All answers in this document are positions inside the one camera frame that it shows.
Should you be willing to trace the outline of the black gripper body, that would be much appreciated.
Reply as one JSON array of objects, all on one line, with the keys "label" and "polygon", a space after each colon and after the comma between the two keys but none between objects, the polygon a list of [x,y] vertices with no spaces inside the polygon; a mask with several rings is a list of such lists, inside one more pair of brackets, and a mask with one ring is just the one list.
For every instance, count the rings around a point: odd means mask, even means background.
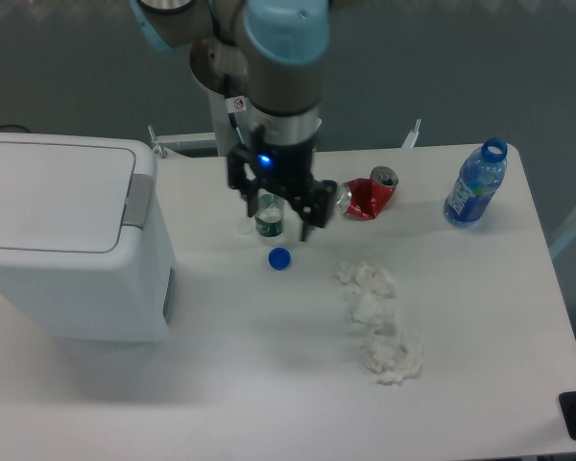
[{"label": "black gripper body", "polygon": [[316,200],[323,192],[311,168],[316,149],[313,133],[298,142],[270,141],[271,130],[258,125],[252,132],[250,180],[252,196],[266,189],[285,200]]}]

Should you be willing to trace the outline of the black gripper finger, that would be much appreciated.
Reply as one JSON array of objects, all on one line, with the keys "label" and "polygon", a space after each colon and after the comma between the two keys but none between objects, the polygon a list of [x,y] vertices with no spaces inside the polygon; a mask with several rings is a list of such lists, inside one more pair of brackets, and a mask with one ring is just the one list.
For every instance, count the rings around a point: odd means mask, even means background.
[{"label": "black gripper finger", "polygon": [[249,179],[247,175],[247,168],[252,168],[252,162],[252,153],[244,144],[235,145],[227,154],[228,187],[239,192],[246,203],[248,217],[253,217],[259,207],[257,176]]},{"label": "black gripper finger", "polygon": [[337,188],[335,181],[306,179],[290,190],[290,204],[301,219],[301,242],[314,228],[326,226],[335,208]]}]

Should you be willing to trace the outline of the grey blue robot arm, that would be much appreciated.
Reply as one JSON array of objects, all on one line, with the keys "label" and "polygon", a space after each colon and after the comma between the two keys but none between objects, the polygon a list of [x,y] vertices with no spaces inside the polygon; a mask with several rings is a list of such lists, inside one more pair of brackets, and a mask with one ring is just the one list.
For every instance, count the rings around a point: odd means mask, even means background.
[{"label": "grey blue robot arm", "polygon": [[153,45],[189,44],[235,50],[233,68],[211,61],[210,71],[249,100],[249,141],[227,154],[228,186],[247,213],[265,189],[285,199],[301,219],[302,240],[333,214],[337,184],[311,168],[330,41],[331,1],[133,1]]}]

